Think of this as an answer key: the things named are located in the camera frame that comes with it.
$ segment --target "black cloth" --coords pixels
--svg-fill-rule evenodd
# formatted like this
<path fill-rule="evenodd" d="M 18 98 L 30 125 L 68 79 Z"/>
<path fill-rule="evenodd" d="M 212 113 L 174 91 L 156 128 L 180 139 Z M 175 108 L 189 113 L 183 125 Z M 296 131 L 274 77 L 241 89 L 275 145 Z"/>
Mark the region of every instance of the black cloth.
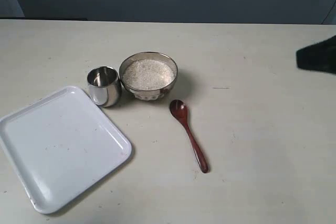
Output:
<path fill-rule="evenodd" d="M 336 74 L 336 36 L 296 52 L 298 68 Z"/>

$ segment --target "tabletop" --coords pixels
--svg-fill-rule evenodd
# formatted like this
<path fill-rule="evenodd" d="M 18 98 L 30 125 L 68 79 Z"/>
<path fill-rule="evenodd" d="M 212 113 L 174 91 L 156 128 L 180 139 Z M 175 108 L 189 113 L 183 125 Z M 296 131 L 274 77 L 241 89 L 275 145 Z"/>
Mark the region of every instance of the tabletop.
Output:
<path fill-rule="evenodd" d="M 124 91 L 102 109 L 134 153 L 57 213 L 33 209 L 0 151 L 0 223 L 335 223 L 336 77 L 299 70 L 296 50 L 336 26 L 0 20 L 0 117 L 97 66 L 158 51 L 179 67 L 172 92 Z M 169 112 L 181 99 L 207 156 L 200 172 Z"/>

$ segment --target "metal bowl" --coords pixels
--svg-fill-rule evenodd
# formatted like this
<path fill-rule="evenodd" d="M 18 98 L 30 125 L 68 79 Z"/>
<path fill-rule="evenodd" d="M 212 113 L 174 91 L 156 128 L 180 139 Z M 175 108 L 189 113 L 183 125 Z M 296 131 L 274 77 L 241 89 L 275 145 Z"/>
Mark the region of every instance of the metal bowl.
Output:
<path fill-rule="evenodd" d="M 137 60 L 157 60 L 160 62 L 163 62 L 165 64 L 167 64 L 174 73 L 174 80 L 169 83 L 167 86 L 162 87 L 160 89 L 155 89 L 155 90 L 139 90 L 139 89 L 135 89 L 134 87 L 126 84 L 123 81 L 123 75 L 125 73 L 125 70 L 135 61 Z M 130 57 L 128 57 L 126 60 L 123 61 L 123 63 L 120 65 L 119 68 L 119 76 L 120 76 L 120 80 L 121 83 L 123 84 L 123 86 L 125 87 L 125 89 L 129 92 L 131 92 L 136 98 L 140 99 L 140 100 L 144 100 L 144 101 L 153 101 L 156 100 L 158 98 L 163 97 L 165 94 L 169 93 L 172 88 L 175 85 L 176 82 L 176 78 L 177 78 L 177 65 L 175 63 L 175 61 L 170 58 L 167 55 L 164 55 L 160 52 L 140 52 L 138 54 L 132 55 Z"/>

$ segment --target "brown spoon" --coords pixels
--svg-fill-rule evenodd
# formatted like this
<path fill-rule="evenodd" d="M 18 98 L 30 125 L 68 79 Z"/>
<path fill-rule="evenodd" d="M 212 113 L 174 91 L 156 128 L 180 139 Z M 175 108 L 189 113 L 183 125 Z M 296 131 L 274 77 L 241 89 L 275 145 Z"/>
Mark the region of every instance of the brown spoon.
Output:
<path fill-rule="evenodd" d="M 191 133 L 189 126 L 188 126 L 188 108 L 180 100 L 173 100 L 169 105 L 170 112 L 172 113 L 173 117 L 175 117 L 185 128 L 187 134 L 190 138 L 191 145 L 194 149 L 194 153 L 196 159 L 198 161 L 199 167 L 203 173 L 208 172 L 208 164 L 206 163 L 205 157 L 199 145 L 197 144 L 196 140 Z"/>

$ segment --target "metal cup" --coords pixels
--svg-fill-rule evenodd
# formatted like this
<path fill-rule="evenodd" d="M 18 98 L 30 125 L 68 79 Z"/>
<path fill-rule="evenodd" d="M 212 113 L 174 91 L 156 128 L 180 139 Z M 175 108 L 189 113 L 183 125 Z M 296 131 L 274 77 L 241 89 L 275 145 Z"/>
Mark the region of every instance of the metal cup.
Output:
<path fill-rule="evenodd" d="M 87 77 L 91 100 L 98 106 L 116 104 L 121 97 L 121 84 L 118 72 L 110 67 L 92 69 Z"/>

